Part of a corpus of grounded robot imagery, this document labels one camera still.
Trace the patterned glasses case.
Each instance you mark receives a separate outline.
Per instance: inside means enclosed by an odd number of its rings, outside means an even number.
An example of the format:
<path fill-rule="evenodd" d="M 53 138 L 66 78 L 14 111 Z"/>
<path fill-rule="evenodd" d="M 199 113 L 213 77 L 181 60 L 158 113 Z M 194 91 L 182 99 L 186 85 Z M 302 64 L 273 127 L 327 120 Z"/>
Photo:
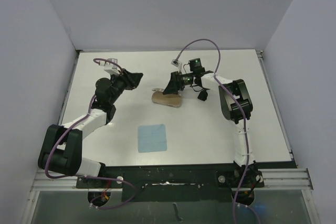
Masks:
<path fill-rule="evenodd" d="M 164 89 L 153 88 L 151 100 L 153 103 L 179 108 L 182 105 L 182 96 L 180 94 L 164 95 Z"/>

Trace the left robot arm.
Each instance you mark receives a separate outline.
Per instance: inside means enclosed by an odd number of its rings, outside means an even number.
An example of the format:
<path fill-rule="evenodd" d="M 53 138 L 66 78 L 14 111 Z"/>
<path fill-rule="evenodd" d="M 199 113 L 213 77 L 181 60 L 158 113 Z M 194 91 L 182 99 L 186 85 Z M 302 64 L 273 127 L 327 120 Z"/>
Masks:
<path fill-rule="evenodd" d="M 131 73 L 125 69 L 110 78 L 96 82 L 96 90 L 83 116 L 63 125 L 48 127 L 38 158 L 38 167 L 49 178 L 88 176 L 88 182 L 96 188 L 105 185 L 107 175 L 101 171 L 103 164 L 82 156 L 83 140 L 114 117 L 114 103 L 125 90 L 136 89 L 143 73 Z"/>

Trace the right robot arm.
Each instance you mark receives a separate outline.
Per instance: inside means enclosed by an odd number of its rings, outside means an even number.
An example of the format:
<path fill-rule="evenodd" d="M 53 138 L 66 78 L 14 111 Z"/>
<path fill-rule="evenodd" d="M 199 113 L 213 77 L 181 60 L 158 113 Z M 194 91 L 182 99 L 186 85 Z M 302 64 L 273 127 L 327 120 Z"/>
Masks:
<path fill-rule="evenodd" d="M 186 86 L 195 85 L 201 88 L 198 99 L 205 101 L 209 90 L 217 91 L 221 112 L 233 125 L 234 162 L 240 167 L 251 165 L 255 158 L 249 146 L 248 120 L 253 111 L 253 104 L 244 80 L 229 80 L 213 71 L 206 71 L 199 58 L 188 62 L 189 73 L 182 73 L 182 63 L 179 60 L 174 59 L 171 64 L 177 67 L 178 71 L 171 72 L 163 94 L 178 94 Z"/>

